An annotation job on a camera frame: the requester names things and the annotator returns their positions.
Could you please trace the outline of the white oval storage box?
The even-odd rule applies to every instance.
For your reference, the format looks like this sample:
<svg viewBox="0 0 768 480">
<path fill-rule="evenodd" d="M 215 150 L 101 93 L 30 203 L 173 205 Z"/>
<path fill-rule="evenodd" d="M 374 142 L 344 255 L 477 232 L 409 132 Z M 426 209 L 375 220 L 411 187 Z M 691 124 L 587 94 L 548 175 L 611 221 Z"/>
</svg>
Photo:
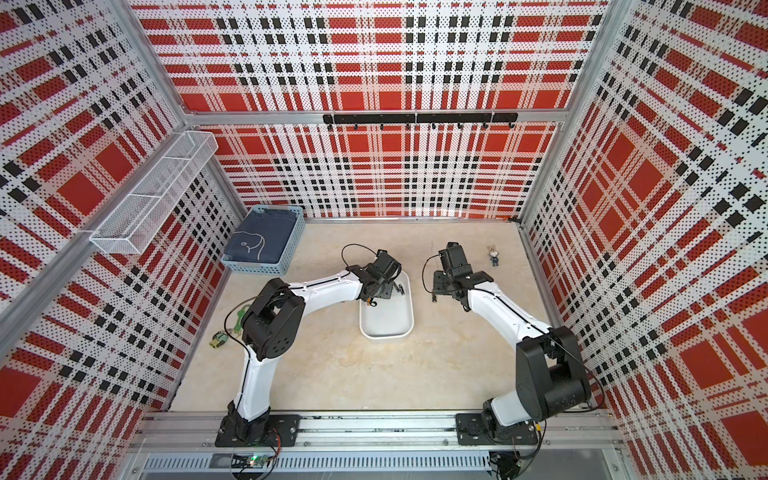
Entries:
<svg viewBox="0 0 768 480">
<path fill-rule="evenodd" d="M 377 300 L 376 306 L 360 305 L 359 328 L 370 341 L 399 340 L 413 330 L 415 320 L 410 278 L 406 272 L 401 272 L 397 281 L 404 287 L 405 295 L 393 292 L 390 299 Z"/>
</svg>

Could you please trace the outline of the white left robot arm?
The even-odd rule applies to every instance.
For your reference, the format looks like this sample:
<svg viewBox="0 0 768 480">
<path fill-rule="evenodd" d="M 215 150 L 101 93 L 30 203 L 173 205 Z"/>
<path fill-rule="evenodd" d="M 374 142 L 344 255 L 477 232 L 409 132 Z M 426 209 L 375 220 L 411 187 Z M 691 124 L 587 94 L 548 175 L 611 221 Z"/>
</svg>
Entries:
<svg viewBox="0 0 768 480">
<path fill-rule="evenodd" d="M 400 289 L 396 280 L 401 272 L 401 263 L 379 249 L 367 265 L 348 265 L 325 278 L 296 283 L 269 280 L 249 300 L 250 307 L 241 319 L 244 367 L 229 414 L 253 422 L 269 412 L 278 360 L 293 345 L 304 317 L 348 301 L 374 307 Z"/>
</svg>

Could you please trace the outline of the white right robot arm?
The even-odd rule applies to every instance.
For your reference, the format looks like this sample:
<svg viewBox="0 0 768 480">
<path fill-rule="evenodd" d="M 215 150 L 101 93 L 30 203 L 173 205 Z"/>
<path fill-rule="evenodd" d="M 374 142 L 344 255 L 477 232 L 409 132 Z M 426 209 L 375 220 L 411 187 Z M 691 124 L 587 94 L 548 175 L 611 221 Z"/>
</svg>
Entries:
<svg viewBox="0 0 768 480">
<path fill-rule="evenodd" d="M 459 243 L 449 242 L 438 257 L 433 295 L 449 296 L 483 318 L 515 352 L 514 389 L 484 403 L 488 431 L 543 422 L 591 399 L 587 368 L 569 328 L 522 309 L 489 274 L 472 268 Z"/>
</svg>

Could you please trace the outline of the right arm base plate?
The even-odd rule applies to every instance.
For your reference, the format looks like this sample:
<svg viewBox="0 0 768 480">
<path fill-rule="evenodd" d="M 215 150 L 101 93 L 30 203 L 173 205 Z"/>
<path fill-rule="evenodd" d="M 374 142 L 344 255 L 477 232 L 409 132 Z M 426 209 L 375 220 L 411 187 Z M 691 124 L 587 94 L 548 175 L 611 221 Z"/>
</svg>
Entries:
<svg viewBox="0 0 768 480">
<path fill-rule="evenodd" d="M 492 412 L 460 413 L 455 416 L 458 443 L 462 446 L 535 446 L 536 427 L 530 421 L 509 426 L 498 423 Z"/>
</svg>

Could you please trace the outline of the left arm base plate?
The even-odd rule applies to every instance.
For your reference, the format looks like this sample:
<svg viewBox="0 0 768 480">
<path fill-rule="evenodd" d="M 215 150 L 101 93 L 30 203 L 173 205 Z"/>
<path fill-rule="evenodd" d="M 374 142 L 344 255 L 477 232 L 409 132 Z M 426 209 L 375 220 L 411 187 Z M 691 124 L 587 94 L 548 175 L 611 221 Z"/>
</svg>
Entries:
<svg viewBox="0 0 768 480">
<path fill-rule="evenodd" d="M 293 447 L 300 419 L 299 415 L 272 415 L 267 411 L 254 420 L 245 420 L 237 411 L 233 411 L 222 419 L 215 446 Z"/>
</svg>

